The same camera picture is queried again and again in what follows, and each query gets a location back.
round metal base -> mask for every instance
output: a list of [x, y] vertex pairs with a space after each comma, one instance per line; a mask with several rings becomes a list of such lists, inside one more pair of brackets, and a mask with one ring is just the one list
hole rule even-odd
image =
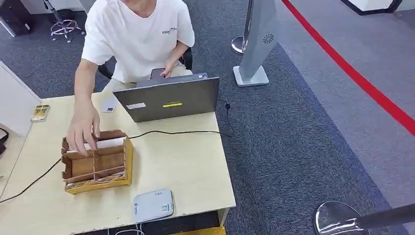
[[314, 220], [314, 229], [318, 235], [369, 235], [369, 231], [366, 230], [348, 232], [342, 231], [340, 233], [339, 230], [336, 229], [327, 229], [329, 225], [358, 217], [360, 217], [360, 214], [355, 209], [342, 202], [325, 202], [317, 209]]
[[236, 37], [232, 40], [232, 50], [236, 54], [243, 55], [244, 51], [242, 50], [242, 42], [244, 41], [244, 37]]
[[54, 35], [64, 35], [64, 37], [67, 40], [67, 43], [70, 43], [71, 40], [69, 39], [68, 35], [70, 32], [74, 30], [81, 30], [81, 28], [78, 27], [78, 23], [73, 20], [64, 20], [62, 22], [57, 22], [54, 24], [51, 28], [51, 36], [54, 37]]

man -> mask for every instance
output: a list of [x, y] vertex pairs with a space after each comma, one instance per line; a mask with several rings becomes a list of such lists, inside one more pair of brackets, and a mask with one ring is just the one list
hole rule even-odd
[[193, 46], [194, 32], [182, 0], [97, 0], [85, 29], [67, 140], [73, 149], [87, 155], [84, 140], [94, 149], [93, 135], [99, 137], [99, 114], [91, 101], [98, 65], [112, 56], [117, 60], [104, 91], [131, 88], [135, 82], [149, 79], [157, 68], [165, 68], [162, 75], [166, 77], [191, 74], [178, 59]]

desk leg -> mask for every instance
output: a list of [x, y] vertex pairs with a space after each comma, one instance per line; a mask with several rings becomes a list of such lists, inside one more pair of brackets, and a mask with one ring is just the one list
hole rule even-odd
[[228, 216], [229, 208], [218, 210], [219, 226], [224, 226], [226, 216]]

office chair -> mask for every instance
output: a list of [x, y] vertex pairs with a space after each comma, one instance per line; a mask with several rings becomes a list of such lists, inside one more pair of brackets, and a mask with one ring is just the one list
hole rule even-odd
[[81, 28], [78, 26], [78, 23], [74, 20], [62, 19], [61, 15], [56, 11], [52, 4], [50, 4], [49, 0], [43, 0], [43, 3], [45, 4], [45, 8], [49, 9], [57, 20], [57, 23], [55, 23], [50, 28], [50, 35], [52, 36], [52, 41], [56, 41], [54, 35], [64, 35], [67, 40], [66, 42], [70, 43], [71, 40], [68, 38], [68, 34], [74, 31], [75, 29], [82, 31]]
[[[179, 59], [179, 61], [186, 67], [187, 70], [192, 70], [192, 67], [193, 67], [192, 48], [189, 47], [189, 49], [187, 49], [187, 51], [184, 52], [183, 56]], [[113, 72], [110, 72], [108, 70], [108, 67], [106, 64], [98, 66], [98, 71], [109, 79], [111, 79], [111, 77], [113, 76]]]

white cable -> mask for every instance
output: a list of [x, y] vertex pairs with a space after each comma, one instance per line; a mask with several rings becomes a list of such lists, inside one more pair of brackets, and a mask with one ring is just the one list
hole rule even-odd
[[142, 224], [140, 224], [140, 229], [138, 229], [138, 225], [136, 224], [136, 229], [127, 229], [127, 230], [119, 231], [115, 235], [119, 235], [119, 234], [124, 233], [124, 232], [132, 232], [132, 231], [137, 232], [137, 235], [145, 235], [144, 232], [142, 231], [141, 226], [142, 226]]

